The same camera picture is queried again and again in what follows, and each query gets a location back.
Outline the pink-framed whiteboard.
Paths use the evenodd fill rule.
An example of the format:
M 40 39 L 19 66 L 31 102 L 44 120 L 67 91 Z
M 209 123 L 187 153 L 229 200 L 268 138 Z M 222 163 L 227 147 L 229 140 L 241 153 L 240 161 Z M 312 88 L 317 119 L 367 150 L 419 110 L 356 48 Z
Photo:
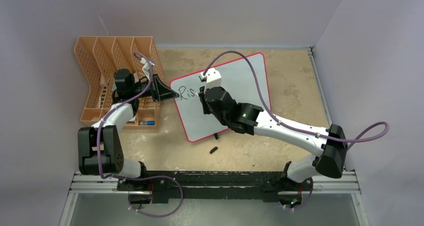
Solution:
M 265 56 L 257 52 L 247 58 L 253 66 L 261 95 L 266 105 L 271 108 Z M 253 73 L 242 57 L 219 64 L 215 68 L 222 77 L 221 86 L 236 102 L 263 106 Z M 196 95 L 200 92 L 200 87 L 205 85 L 199 79 L 202 72 L 201 69 L 174 78 L 169 84 L 170 88 L 179 94 L 179 98 L 174 101 L 186 138 L 191 143 L 228 130 L 228 127 L 221 125 L 213 115 L 203 113 L 200 98 Z

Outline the black marker cap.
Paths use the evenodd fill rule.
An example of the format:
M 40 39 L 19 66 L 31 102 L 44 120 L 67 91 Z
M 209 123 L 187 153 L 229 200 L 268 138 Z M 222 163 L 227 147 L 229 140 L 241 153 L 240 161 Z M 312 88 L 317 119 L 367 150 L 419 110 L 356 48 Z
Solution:
M 214 148 L 212 148 L 209 153 L 213 154 L 215 151 L 217 151 L 219 148 L 217 146 L 215 146 Z

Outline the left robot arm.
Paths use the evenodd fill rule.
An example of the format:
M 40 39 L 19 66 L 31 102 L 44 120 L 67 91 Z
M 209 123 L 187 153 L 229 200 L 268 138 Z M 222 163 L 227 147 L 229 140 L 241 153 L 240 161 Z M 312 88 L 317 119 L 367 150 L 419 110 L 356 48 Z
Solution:
M 141 161 L 125 158 L 119 133 L 137 115 L 141 98 L 163 102 L 180 95 L 157 74 L 136 81 L 128 69 L 119 69 L 113 77 L 116 88 L 110 110 L 98 122 L 80 128 L 77 133 L 79 170 L 82 175 L 130 178 L 130 185 L 142 191 L 149 185 L 146 166 Z

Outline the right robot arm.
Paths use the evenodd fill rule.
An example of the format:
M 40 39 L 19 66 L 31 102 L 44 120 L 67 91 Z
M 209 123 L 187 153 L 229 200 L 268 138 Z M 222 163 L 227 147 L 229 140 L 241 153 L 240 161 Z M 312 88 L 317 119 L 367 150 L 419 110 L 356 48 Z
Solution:
M 343 175 L 347 145 L 343 129 L 315 127 L 269 114 L 261 106 L 236 102 L 223 87 L 200 87 L 198 96 L 205 115 L 212 114 L 221 125 L 235 133 L 264 136 L 297 146 L 310 154 L 286 163 L 280 182 L 288 190 L 316 175 L 339 179 Z M 315 130 L 309 135 L 303 130 Z

